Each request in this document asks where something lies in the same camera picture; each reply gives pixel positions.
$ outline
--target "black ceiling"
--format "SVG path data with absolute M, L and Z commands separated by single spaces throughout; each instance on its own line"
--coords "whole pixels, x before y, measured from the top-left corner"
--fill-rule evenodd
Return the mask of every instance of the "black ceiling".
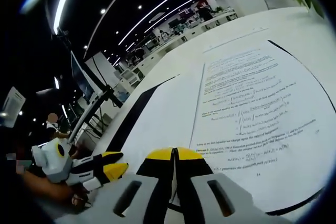
M 87 45 L 90 37 L 102 17 L 100 10 L 107 8 L 112 0 L 67 0 L 60 27 L 67 30 L 75 55 L 83 61 L 85 53 L 84 45 Z M 107 50 L 106 56 L 114 53 L 110 58 L 114 62 L 116 55 L 124 56 L 125 45 L 135 41 L 135 34 L 144 36 L 144 31 L 151 24 L 149 20 L 159 12 L 170 12 L 187 0 L 169 0 L 154 11 L 143 23 L 141 23 L 130 36 L 118 46 L 119 41 L 126 33 L 149 11 L 164 0 L 117 0 L 110 8 L 95 33 L 92 43 L 87 51 L 87 57 L 92 57 L 99 51 Z M 6 27 L 5 57 L 2 57 L 2 66 L 6 69 L 2 72 L 1 88 L 8 90 L 15 86 L 24 96 L 28 97 L 24 114 L 26 121 L 20 118 L 24 124 L 37 118 L 39 125 L 45 121 L 46 113 L 60 111 L 59 104 L 51 104 L 46 110 L 42 110 L 39 101 L 34 97 L 35 92 L 54 87 L 54 76 L 61 80 L 62 102 L 73 102 L 74 90 L 78 87 L 71 76 L 70 54 L 63 44 L 51 35 L 50 27 L 54 22 L 56 7 L 59 0 L 41 0 L 27 15 L 19 15 L 18 9 L 23 0 L 7 0 L 8 22 Z
M 111 1 L 67 0 L 67 7 L 62 16 L 60 26 L 64 30 L 69 31 L 69 38 L 78 57 L 83 56 L 83 46 L 88 44 L 94 28 L 101 18 L 100 10 L 107 8 Z M 138 34 L 138 36 L 143 35 L 143 32 L 150 27 L 148 21 L 152 17 L 159 12 L 170 12 L 187 0 L 169 0 L 144 20 L 121 46 L 118 46 L 118 43 L 127 32 L 162 1 L 164 0 L 117 0 L 105 14 L 102 23 L 95 33 L 88 49 L 87 57 L 91 57 L 105 49 L 108 50 L 108 53 L 114 53 L 114 56 L 117 54 L 122 56 L 125 54 L 125 46 L 135 41 L 135 34 Z

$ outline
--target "mathematical equation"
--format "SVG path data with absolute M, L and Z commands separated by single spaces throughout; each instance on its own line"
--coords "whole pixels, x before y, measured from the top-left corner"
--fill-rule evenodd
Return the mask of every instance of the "mathematical equation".
M 262 152 L 249 152 L 249 153 L 245 154 L 245 156 L 228 158 L 227 160 L 229 162 L 232 162 L 232 161 L 253 162 L 253 161 L 256 161 L 257 159 L 259 159 L 260 157 L 263 157 L 263 156 L 271 154 L 271 153 L 283 151 L 283 150 L 287 149 L 288 147 L 289 147 L 288 144 L 281 144 L 277 148 L 271 148 L 271 149 L 268 149 L 268 150 L 262 151 Z

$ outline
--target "cable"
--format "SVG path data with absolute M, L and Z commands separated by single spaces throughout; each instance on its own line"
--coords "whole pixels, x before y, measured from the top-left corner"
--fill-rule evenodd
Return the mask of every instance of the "cable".
M 94 59 L 95 57 L 93 56 L 92 59 L 93 59 L 93 64 L 95 65 L 96 69 L 98 70 L 98 73 L 100 74 L 100 76 L 102 77 L 103 81 L 105 82 L 105 85 L 107 86 L 107 82 L 105 81 L 105 78 L 104 76 L 101 74 L 99 68 L 97 67 L 97 64 L 96 64 L 96 61 Z
M 104 132 L 104 122 L 103 122 L 103 116 L 101 114 L 101 107 L 99 106 L 99 113 L 100 113 L 100 120 L 101 120 L 101 133 Z

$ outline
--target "office desk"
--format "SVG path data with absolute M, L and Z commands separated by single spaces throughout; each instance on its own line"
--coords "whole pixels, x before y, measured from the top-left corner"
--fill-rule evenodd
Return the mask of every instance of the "office desk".
M 120 124 L 144 91 L 187 72 L 201 62 L 234 54 L 267 39 L 284 47 L 300 60 L 336 104 L 336 44 L 327 23 L 311 18 L 304 7 L 268 10 L 227 22 L 169 52 L 132 92 L 93 153 L 99 154 L 107 149 Z M 295 216 L 295 219 L 302 215 L 301 212 L 289 215 L 288 218 Z
M 192 38 L 195 38 L 196 36 L 199 36 L 200 34 L 208 31 L 209 29 L 207 28 L 208 25 L 211 25 L 213 23 L 216 23 L 217 21 L 220 24 L 228 22 L 226 17 L 235 14 L 235 12 L 229 12 L 229 13 L 223 13 L 220 14 L 208 21 L 205 21 L 203 23 L 200 23 L 198 26 L 195 26 L 191 29 L 186 29 L 184 30 L 184 33 L 181 35 L 177 35 L 172 37 L 170 40 L 156 48 L 150 55 L 152 54 L 157 54 L 160 57 L 165 56 L 168 52 L 172 51 L 176 47 L 184 44 L 186 41 L 182 40 L 183 37 L 186 38 L 186 40 L 191 40 Z

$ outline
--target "black strip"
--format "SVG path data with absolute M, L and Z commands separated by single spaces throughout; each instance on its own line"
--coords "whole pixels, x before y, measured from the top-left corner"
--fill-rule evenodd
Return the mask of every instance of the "black strip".
M 85 174 L 83 174 L 83 175 L 79 175 L 79 177 L 80 177 L 80 178 L 83 178 L 83 177 L 86 177 L 86 176 L 88 176 L 88 175 L 90 175 L 90 173 L 85 173 Z
M 315 78 L 315 80 L 319 83 L 319 85 L 321 86 L 321 88 L 324 90 L 325 94 L 327 95 L 330 103 L 331 103 L 331 106 L 333 107 L 335 113 L 336 113 L 336 109 L 335 109 L 335 106 L 334 104 L 332 103 L 328 93 L 326 92 L 326 90 L 324 89 L 323 85 L 320 83 L 320 81 L 316 78 L 316 76 L 305 66 L 305 64 L 303 64 L 300 60 L 298 60 L 298 58 L 296 58 L 294 55 L 292 55 L 289 51 L 285 50 L 284 48 L 280 47 L 278 44 L 276 44 L 275 42 L 271 41 L 271 40 L 268 40 L 268 42 L 270 42 L 271 44 L 273 44 L 274 46 L 276 46 L 277 48 L 285 51 L 286 53 L 288 53 L 289 55 L 293 56 L 298 62 L 300 62 L 307 70 L 308 72 L 310 72 L 310 74 Z
M 317 198 L 320 193 L 322 192 L 322 189 L 319 190 L 317 193 L 315 193 L 313 196 L 309 197 L 308 199 L 296 204 L 296 205 L 293 205 L 291 207 L 286 207 L 284 209 L 280 209 L 280 210 L 275 210 L 275 211 L 272 211 L 272 212 L 267 212 L 268 215 L 285 215 L 289 212 L 292 212 L 300 207 L 303 207 L 305 204 L 311 202 L 313 199 Z
M 168 208 L 183 214 L 182 208 L 180 206 L 174 205 L 173 203 L 169 203 Z
M 173 79 L 175 77 L 172 77 L 159 85 L 148 89 L 147 91 L 143 92 L 133 107 L 131 108 L 130 112 L 128 112 L 127 116 L 125 117 L 124 121 L 121 123 L 119 129 L 115 133 L 114 137 L 112 138 L 109 146 L 107 147 L 107 152 L 119 152 L 121 151 L 122 147 L 124 146 L 127 137 L 131 133 L 131 130 L 133 129 L 135 123 L 137 122 L 141 112 L 146 107 L 147 103 L 149 102 L 150 98 L 152 97 L 155 90 L 165 82 Z
M 285 51 L 286 53 L 288 53 L 289 55 L 291 55 L 292 57 L 294 57 L 298 62 L 300 62 L 309 72 L 310 74 L 315 78 L 315 80 L 319 83 L 319 85 L 321 86 L 321 88 L 324 90 L 325 94 L 327 95 L 335 113 L 336 113 L 336 109 L 335 109 L 335 106 L 334 104 L 332 103 L 328 93 L 326 92 L 326 90 L 324 89 L 323 85 L 320 83 L 320 81 L 316 78 L 316 76 L 300 61 L 298 60 L 294 55 L 292 55 L 289 51 L 287 51 L 286 49 L 282 48 L 281 46 L 279 46 L 278 44 L 276 44 L 275 42 L 273 42 L 272 40 L 268 40 L 268 42 L 270 42 L 272 45 L 276 46 L 277 48 Z M 312 195 L 311 197 L 309 197 L 308 199 L 296 204 L 296 205 L 293 205 L 293 206 L 290 206 L 290 207 L 287 207 L 287 208 L 283 208 L 283 209 L 279 209 L 279 210 L 275 210 L 275 211 L 272 211 L 272 212 L 267 212 L 268 215 L 284 215 L 284 214 L 287 214 L 289 212 L 292 212 L 300 207 L 303 207 L 305 204 L 309 203 L 310 201 L 312 201 L 313 199 L 317 198 L 317 196 L 322 192 L 322 189 L 319 190 L 317 193 L 315 193 L 314 195 Z

